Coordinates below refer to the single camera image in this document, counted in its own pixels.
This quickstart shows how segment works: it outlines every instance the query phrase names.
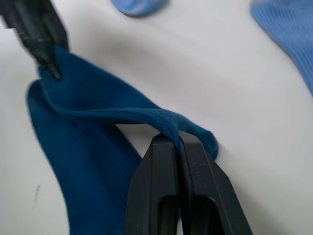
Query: ribbed sock fabric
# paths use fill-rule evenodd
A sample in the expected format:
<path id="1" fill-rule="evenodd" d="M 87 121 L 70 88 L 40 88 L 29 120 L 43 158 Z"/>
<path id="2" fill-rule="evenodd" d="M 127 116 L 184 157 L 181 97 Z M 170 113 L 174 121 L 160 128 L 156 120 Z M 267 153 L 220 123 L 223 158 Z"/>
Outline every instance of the ribbed sock fabric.
<path id="1" fill-rule="evenodd" d="M 67 205 L 71 235 L 123 234 L 130 180 L 141 158 L 115 124 L 145 123 L 179 145 L 178 130 L 197 136 L 212 158 L 211 132 L 164 110 L 133 87 L 55 48 L 63 79 L 43 68 L 28 92 L 38 140 Z"/>
<path id="2" fill-rule="evenodd" d="M 142 17 L 158 11 L 168 0 L 111 0 L 111 2 L 129 17 Z"/>
<path id="3" fill-rule="evenodd" d="M 253 0 L 251 14 L 291 56 L 313 95 L 313 1 Z"/>

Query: dark blue sock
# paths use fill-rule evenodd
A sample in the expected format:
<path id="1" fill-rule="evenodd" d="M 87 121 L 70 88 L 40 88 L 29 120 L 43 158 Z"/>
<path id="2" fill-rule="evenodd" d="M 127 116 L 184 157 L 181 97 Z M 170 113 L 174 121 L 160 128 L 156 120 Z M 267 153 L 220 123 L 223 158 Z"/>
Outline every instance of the dark blue sock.
<path id="1" fill-rule="evenodd" d="M 178 130 L 197 136 L 212 158 L 211 132 L 161 109 L 133 87 L 55 48 L 63 79 L 39 68 L 28 93 L 38 140 L 61 186 L 71 235 L 121 235 L 128 189 L 141 158 L 115 124 L 145 123 L 175 146 Z"/>
<path id="2" fill-rule="evenodd" d="M 313 95 L 313 1 L 253 0 L 251 14 L 291 56 Z"/>

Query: sock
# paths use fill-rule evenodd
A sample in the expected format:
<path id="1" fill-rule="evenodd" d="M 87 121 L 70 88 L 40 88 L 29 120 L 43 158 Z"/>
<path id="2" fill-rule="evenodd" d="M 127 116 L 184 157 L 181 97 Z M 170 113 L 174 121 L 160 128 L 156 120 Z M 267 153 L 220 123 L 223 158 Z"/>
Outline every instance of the sock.
<path id="1" fill-rule="evenodd" d="M 251 14 L 291 56 L 313 95 L 313 1 L 253 0 Z"/>
<path id="2" fill-rule="evenodd" d="M 111 0 L 111 2 L 124 15 L 141 17 L 158 11 L 168 0 Z"/>
<path id="3" fill-rule="evenodd" d="M 117 77 L 56 47 L 62 80 L 39 68 L 28 92 L 37 138 L 60 184 L 71 235 L 122 235 L 127 197 L 141 158 L 115 124 L 145 123 L 179 146 L 197 136 L 212 158 L 211 132 L 164 110 Z"/>

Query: light blue sock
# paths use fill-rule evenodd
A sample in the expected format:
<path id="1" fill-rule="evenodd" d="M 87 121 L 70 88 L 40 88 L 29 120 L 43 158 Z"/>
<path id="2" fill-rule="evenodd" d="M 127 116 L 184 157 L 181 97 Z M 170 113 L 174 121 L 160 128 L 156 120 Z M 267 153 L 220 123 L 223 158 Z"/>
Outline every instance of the light blue sock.
<path id="1" fill-rule="evenodd" d="M 291 56 L 313 95 L 313 0 L 254 0 L 251 14 Z"/>
<path id="2" fill-rule="evenodd" d="M 161 9 L 168 0 L 111 0 L 114 6 L 130 17 L 141 17 Z"/>

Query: white background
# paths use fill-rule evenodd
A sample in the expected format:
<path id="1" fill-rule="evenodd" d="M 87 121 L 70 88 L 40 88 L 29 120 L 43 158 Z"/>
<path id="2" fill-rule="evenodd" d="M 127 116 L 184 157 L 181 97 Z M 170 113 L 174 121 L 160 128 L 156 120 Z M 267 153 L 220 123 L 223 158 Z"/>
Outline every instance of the white background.
<path id="1" fill-rule="evenodd" d="M 313 234 L 312 97 L 249 0 L 171 0 L 144 19 L 109 0 L 53 2 L 72 52 L 215 134 L 217 163 L 255 235 Z M 2 25 L 0 73 L 0 234 L 67 235 L 62 193 L 25 104 L 34 62 Z M 155 134 L 121 128 L 140 154 Z"/>

